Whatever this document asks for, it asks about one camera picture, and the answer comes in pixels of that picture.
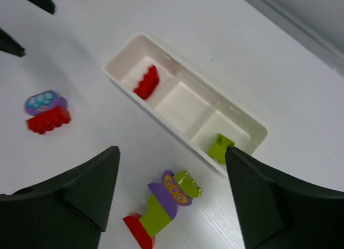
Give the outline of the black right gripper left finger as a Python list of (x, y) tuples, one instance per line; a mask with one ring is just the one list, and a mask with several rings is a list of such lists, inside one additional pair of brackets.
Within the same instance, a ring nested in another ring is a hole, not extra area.
[(1, 195), (1, 248), (97, 248), (119, 170), (111, 146), (44, 182)]

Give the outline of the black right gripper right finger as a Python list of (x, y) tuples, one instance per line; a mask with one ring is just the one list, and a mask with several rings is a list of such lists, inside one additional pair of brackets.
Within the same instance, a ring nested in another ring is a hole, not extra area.
[(343, 192), (272, 168), (236, 147), (226, 167), (245, 248), (343, 248)]

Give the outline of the purple flower lego brick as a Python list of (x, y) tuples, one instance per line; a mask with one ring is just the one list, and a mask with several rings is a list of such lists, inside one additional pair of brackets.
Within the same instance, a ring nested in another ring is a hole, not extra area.
[(57, 106), (66, 109), (68, 102), (65, 98), (53, 90), (48, 90), (44, 91), (43, 93), (33, 95), (24, 103), (24, 109), (26, 113), (31, 116), (36, 116), (43, 112), (52, 110)]

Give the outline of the red rounded lego brick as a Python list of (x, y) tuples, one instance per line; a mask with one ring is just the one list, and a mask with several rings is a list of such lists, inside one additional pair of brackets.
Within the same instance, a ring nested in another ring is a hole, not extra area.
[(155, 237), (150, 237), (140, 218), (141, 214), (132, 213), (123, 218), (124, 223), (130, 230), (132, 236), (135, 238), (141, 249), (153, 249), (155, 246)]

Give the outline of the green rounded lego brick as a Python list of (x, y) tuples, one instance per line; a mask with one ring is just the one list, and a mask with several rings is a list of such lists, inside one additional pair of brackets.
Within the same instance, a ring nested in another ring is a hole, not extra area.
[(172, 219), (156, 197), (151, 195), (148, 200), (148, 211), (140, 217), (139, 221), (149, 236), (154, 238), (172, 221)]

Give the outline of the red rectangular lego brick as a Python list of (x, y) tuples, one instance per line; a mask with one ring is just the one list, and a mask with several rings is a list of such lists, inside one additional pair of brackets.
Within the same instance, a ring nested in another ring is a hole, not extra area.
[(45, 134), (55, 128), (68, 124), (71, 121), (70, 113), (67, 109), (57, 106), (51, 110), (38, 114), (26, 121), (28, 130), (38, 134)]

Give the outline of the green studded lego brick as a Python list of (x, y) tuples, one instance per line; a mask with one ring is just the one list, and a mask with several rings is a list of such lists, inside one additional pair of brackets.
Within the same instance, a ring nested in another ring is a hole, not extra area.
[(190, 176), (190, 173), (186, 170), (181, 171), (173, 176), (174, 180), (179, 184), (183, 192), (191, 197), (201, 197), (203, 190), (196, 183), (196, 181)]

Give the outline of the purple butterfly lego brick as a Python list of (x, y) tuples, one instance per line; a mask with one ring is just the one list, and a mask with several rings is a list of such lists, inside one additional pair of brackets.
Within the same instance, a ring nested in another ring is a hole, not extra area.
[(192, 198), (175, 181), (171, 170), (163, 172), (161, 182), (149, 183), (147, 187), (172, 220), (177, 215), (179, 205), (186, 207), (192, 204)]

